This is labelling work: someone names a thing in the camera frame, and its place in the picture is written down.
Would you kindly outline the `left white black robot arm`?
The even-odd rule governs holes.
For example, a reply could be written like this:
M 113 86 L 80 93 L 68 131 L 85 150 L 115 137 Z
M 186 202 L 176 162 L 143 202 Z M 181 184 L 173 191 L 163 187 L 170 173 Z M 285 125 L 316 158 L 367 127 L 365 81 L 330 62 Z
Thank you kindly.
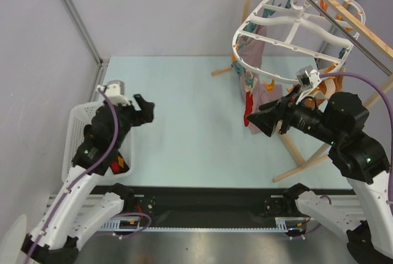
M 61 190 L 41 221 L 26 234 L 21 251 L 25 262 L 74 263 L 87 240 L 109 219 L 117 215 L 143 217 L 133 190 L 116 183 L 108 188 L 100 203 L 78 217 L 85 199 L 110 171 L 113 175 L 128 171 L 120 162 L 119 149 L 133 127 L 151 123 L 155 104 L 140 94 L 132 103 L 115 103 L 106 96 L 91 121 L 85 125 L 84 140 L 72 158 Z

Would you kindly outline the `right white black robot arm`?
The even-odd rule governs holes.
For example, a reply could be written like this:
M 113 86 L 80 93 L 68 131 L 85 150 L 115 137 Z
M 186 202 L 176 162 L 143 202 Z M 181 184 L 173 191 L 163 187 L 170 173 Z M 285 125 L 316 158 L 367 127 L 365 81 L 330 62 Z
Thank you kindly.
M 329 144 L 328 157 L 351 185 L 365 218 L 353 219 L 303 184 L 286 190 L 284 210 L 289 215 L 302 213 L 316 219 L 346 243 L 357 263 L 392 263 L 391 166 L 383 146 L 363 131 L 368 109 L 357 95 L 340 91 L 320 111 L 302 103 L 299 89 L 261 105 L 247 120 L 267 136 L 279 125 L 281 134 L 295 128 Z

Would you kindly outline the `white round clip hanger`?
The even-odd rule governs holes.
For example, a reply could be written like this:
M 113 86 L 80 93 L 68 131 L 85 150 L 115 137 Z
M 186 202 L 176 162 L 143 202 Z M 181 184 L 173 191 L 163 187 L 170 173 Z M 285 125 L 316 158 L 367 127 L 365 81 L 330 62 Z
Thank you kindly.
M 358 39 L 359 32 L 338 14 L 327 9 L 323 0 L 317 2 L 323 10 L 350 35 L 346 38 L 335 33 L 332 22 L 310 4 L 316 0 L 262 0 L 244 19 L 232 39 L 232 58 L 240 65 L 264 79 L 285 84 L 296 84 L 295 73 L 300 65 L 272 65 L 268 68 L 263 60 L 268 56 L 306 58 L 308 65 L 321 60 L 337 72 L 354 48 L 351 39 Z M 247 64 L 238 54 L 238 38 L 250 37 L 263 41 L 262 66 L 255 68 Z

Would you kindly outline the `red beige fox sock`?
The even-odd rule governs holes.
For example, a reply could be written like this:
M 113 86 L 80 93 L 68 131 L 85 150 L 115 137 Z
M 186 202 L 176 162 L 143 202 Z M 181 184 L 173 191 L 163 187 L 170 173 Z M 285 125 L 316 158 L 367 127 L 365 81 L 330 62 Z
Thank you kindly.
M 247 91 L 245 94 L 245 110 L 243 114 L 243 122 L 245 127 L 249 126 L 249 120 L 247 118 L 250 114 L 252 114 L 253 106 L 254 106 L 253 95 L 250 91 Z

